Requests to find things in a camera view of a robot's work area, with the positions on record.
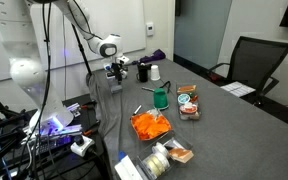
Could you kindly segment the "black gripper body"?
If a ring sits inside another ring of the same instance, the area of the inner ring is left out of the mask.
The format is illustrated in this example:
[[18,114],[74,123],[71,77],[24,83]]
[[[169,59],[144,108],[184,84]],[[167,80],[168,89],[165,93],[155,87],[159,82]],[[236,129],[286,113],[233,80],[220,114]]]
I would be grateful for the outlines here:
[[113,74],[117,80],[122,80],[127,77],[128,68],[125,67],[125,64],[128,61],[129,58],[126,56],[115,57],[111,64],[104,65],[104,69]]

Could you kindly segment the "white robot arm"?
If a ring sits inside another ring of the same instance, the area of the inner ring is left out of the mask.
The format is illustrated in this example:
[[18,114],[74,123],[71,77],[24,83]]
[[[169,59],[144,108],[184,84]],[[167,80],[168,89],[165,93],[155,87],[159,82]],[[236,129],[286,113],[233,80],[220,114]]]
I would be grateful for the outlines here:
[[[102,39],[94,34],[89,24],[88,10],[81,0],[49,0],[48,3],[56,5],[61,10],[62,14],[83,36],[93,53],[115,60],[111,64],[111,70],[117,76],[117,79],[121,80],[124,76],[122,65],[129,61],[122,52],[121,37],[111,34],[106,39]],[[10,59],[12,79],[38,106],[37,112],[29,122],[31,133],[44,132],[51,128],[62,130],[73,120],[73,114],[62,104],[50,82],[49,28],[45,24],[44,16],[43,21],[47,71],[44,71],[42,61],[32,56],[12,57]]]

